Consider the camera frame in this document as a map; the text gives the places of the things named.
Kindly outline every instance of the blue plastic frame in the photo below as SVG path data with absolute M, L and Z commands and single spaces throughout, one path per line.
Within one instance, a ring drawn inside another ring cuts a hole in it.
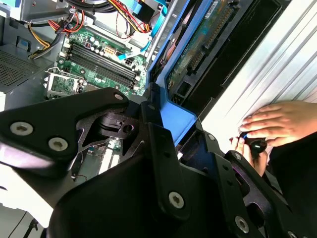
M 170 130 L 173 136 L 174 144 L 175 146 L 180 142 L 180 140 L 184 137 L 184 135 L 188 132 L 188 130 L 192 127 L 192 125 L 195 123 L 197 117 L 194 113 L 186 110 L 185 108 L 173 103 L 168 99 L 168 91 L 167 91 L 167 83 L 166 79 L 175 66 L 177 60 L 183 53 L 185 47 L 187 46 L 188 42 L 190 41 L 191 37 L 195 33 L 197 27 L 201 23 L 202 19 L 204 18 L 206 12 L 208 11 L 210 5 L 212 4 L 213 0 L 203 0 L 201 5 L 199 6 L 195 16 L 193 17 L 191 23 L 189 24 L 187 30 L 185 31 L 182 39 L 180 40 L 178 46 L 176 47 L 173 55 L 171 56 L 170 60 L 164 67 L 161 74 L 158 76 L 158 79 L 156 81 L 156 84 L 160 86 L 160 94 L 161 94 L 161 117 L 163 120 L 163 125 L 166 129 Z M 166 38 L 166 41 L 164 42 L 163 46 L 161 47 L 161 50 L 159 51 L 156 59 L 153 61 L 152 65 L 150 66 L 147 74 L 147 81 L 146 81 L 146 87 L 148 86 L 149 79 L 150 79 L 150 73 L 154 67 L 154 65 L 157 63 L 157 59 L 161 54 L 163 54 L 163 49 L 165 48 L 166 44 L 168 44 L 168 40 L 170 39 L 172 33 L 175 31 L 175 28 L 178 24 L 178 22 L 181 19 L 181 16 L 183 15 L 187 5 L 189 3 L 189 0 L 187 0 L 186 4 L 184 5 L 183 10 L 178 16 L 178 19 L 176 20 L 175 25 L 173 26 L 171 33 Z

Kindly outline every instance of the yellow wire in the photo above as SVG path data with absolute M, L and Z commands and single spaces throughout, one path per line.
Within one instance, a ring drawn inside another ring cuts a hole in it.
M 126 17 L 126 15 L 124 14 L 124 12 L 119 8 L 117 7 L 112 0 L 108 0 L 108 2 L 110 2 L 117 10 L 118 12 L 121 13 L 121 15 L 130 23 L 130 25 L 133 27 L 134 30 L 140 32 L 140 30 L 134 25 L 134 23 L 128 18 Z
M 50 47 L 50 44 L 44 40 L 42 40 L 31 28 L 30 25 L 28 25 L 32 35 L 34 36 L 34 38 L 42 45 L 44 46 L 44 50 L 47 49 L 48 47 Z

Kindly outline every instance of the vent grille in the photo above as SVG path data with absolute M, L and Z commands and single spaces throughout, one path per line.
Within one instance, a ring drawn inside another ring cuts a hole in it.
M 40 68 L 26 60 L 0 50 L 0 84 L 9 87 L 25 80 Z

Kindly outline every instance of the blue cable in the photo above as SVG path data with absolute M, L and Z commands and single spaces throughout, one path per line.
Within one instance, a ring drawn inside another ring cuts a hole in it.
M 162 10 L 161 10 L 161 12 L 159 14 L 159 18 L 158 18 L 157 22 L 155 23 L 155 26 L 153 27 L 153 30 L 152 30 L 152 32 L 151 32 L 151 34 L 149 36 L 149 41 L 139 51 L 129 52 L 129 53 L 126 53 L 126 54 L 123 54 L 123 55 L 119 55 L 118 56 L 119 60 L 124 60 L 124 59 L 130 58 L 130 57 L 133 57 L 133 56 L 137 56 L 140 53 L 143 53 L 144 51 L 146 51 L 148 49 L 148 47 L 150 46 L 151 40 L 153 39 L 155 34 L 158 32 L 159 28 L 162 26 L 162 24 L 163 24 L 163 22 L 165 20 L 166 14 L 167 14 L 167 6 L 166 6 L 165 0 L 155 0 L 155 1 L 158 2 L 159 4 L 161 4 L 163 7 L 162 7 Z

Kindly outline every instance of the cable bundle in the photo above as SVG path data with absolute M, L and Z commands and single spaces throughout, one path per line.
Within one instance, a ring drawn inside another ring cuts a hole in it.
M 85 2 L 81 2 L 79 0 L 65 0 L 71 6 L 82 10 L 82 11 L 90 11 L 92 13 L 95 12 L 103 12 L 103 13 L 112 13 L 115 12 L 116 9 L 108 2 L 103 2 L 100 4 L 89 4 Z

